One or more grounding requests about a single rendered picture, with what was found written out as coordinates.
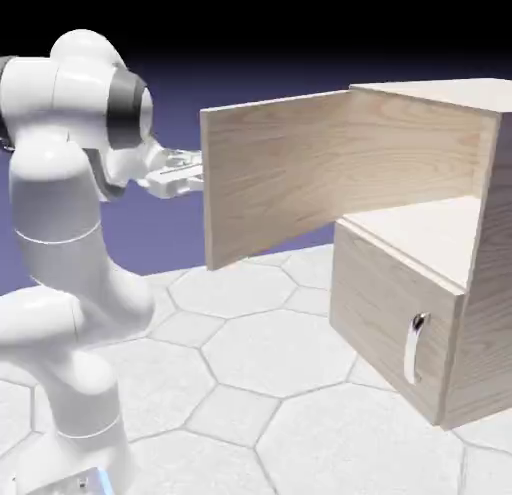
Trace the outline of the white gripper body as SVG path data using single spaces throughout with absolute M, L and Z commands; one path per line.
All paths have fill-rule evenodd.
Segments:
M 204 188 L 203 156 L 200 150 L 167 149 L 165 164 L 149 172 L 137 184 L 159 199 L 171 199 Z

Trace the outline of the light wood door without handle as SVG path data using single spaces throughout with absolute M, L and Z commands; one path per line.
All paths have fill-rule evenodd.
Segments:
M 321 224 L 298 209 L 344 123 L 347 90 L 201 110 L 204 249 L 218 270 Z

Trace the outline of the light wood cabinet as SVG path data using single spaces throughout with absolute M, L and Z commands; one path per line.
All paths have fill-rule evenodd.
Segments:
M 367 83 L 348 91 L 338 220 L 465 291 L 435 426 L 453 429 L 511 408 L 512 81 Z

